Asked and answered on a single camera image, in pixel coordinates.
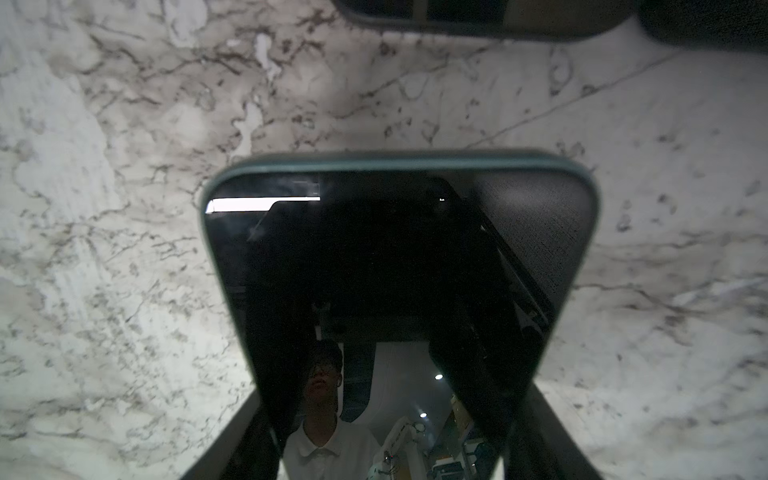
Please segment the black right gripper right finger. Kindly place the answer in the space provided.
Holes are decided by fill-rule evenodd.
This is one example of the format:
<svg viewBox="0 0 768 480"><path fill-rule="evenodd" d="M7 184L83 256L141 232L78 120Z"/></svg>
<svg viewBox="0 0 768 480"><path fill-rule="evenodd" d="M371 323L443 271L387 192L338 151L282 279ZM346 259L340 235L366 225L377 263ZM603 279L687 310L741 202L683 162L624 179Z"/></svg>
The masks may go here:
<svg viewBox="0 0 768 480"><path fill-rule="evenodd" d="M503 455L505 479L600 480L535 384L517 410Z"/></svg>

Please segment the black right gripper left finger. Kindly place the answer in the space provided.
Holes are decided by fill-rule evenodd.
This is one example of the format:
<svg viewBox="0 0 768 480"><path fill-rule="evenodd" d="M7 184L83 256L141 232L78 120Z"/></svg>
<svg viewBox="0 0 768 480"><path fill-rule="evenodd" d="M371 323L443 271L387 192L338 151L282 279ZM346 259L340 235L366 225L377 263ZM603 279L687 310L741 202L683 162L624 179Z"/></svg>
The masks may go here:
<svg viewBox="0 0 768 480"><path fill-rule="evenodd" d="M182 479L276 479L279 462L266 409L254 390Z"/></svg>

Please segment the black phone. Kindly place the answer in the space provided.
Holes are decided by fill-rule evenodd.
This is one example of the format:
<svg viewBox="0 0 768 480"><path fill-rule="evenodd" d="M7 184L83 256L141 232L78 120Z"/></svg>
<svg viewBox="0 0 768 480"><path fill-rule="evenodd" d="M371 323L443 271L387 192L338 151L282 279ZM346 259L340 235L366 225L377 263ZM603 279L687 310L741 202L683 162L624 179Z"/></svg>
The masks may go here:
<svg viewBox="0 0 768 480"><path fill-rule="evenodd" d="M542 151L268 155L201 227L276 479L505 479L600 196Z"/></svg>
<svg viewBox="0 0 768 480"><path fill-rule="evenodd" d="M767 51L765 0L648 0L637 14L643 29L663 43Z"/></svg>
<svg viewBox="0 0 768 480"><path fill-rule="evenodd" d="M635 1L334 0L347 20L367 28L449 36L576 41L623 23Z"/></svg>

